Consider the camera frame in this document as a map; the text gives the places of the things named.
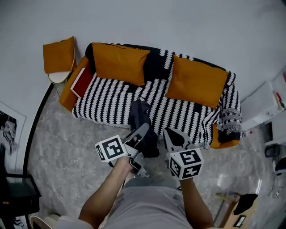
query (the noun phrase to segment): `person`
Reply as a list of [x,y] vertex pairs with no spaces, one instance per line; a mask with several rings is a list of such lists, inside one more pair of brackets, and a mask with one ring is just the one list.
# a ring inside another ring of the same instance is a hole
[[97,229],[108,214],[104,229],[214,227],[212,215],[192,179],[180,181],[182,195],[175,188],[146,184],[147,178],[131,179],[118,194],[131,170],[129,158],[117,159],[103,184],[83,205],[79,218],[62,216],[55,229]]

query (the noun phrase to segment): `red book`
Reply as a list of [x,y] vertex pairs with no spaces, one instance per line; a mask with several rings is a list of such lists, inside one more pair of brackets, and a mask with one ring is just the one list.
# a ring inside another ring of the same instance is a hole
[[78,97],[82,98],[93,79],[88,68],[82,68],[80,73],[77,75],[76,80],[71,86],[71,91]]

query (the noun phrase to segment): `orange pillow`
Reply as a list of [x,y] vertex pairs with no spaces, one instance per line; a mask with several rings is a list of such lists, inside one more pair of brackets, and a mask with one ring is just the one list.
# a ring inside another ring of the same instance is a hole
[[196,102],[216,109],[227,72],[174,55],[173,75],[166,97]]
[[43,45],[45,73],[69,72],[73,63],[74,38]]
[[93,43],[97,76],[142,86],[145,84],[143,65],[148,53],[149,50]]

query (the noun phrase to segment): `poster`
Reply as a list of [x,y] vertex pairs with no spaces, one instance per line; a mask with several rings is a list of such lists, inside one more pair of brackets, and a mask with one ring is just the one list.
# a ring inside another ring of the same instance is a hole
[[15,173],[25,119],[25,116],[0,102],[0,166],[5,165],[8,173]]

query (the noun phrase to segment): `marble floor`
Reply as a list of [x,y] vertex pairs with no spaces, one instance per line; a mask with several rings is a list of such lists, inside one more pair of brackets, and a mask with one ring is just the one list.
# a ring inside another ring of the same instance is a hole
[[[85,200],[102,184],[111,168],[101,163],[94,144],[116,134],[129,131],[97,125],[75,119],[58,103],[53,89],[42,111],[32,142],[28,172],[32,174],[42,197],[39,216],[58,213],[78,217]],[[286,179],[277,177],[274,192],[272,160],[264,156],[265,130],[253,129],[236,147],[222,150],[202,150],[205,160],[202,174],[194,181],[218,226],[227,205],[216,198],[218,192],[254,193],[259,189],[258,206],[249,228],[263,228],[271,217],[286,204]],[[163,141],[159,141],[160,156],[147,159],[151,174],[169,175],[164,163]]]

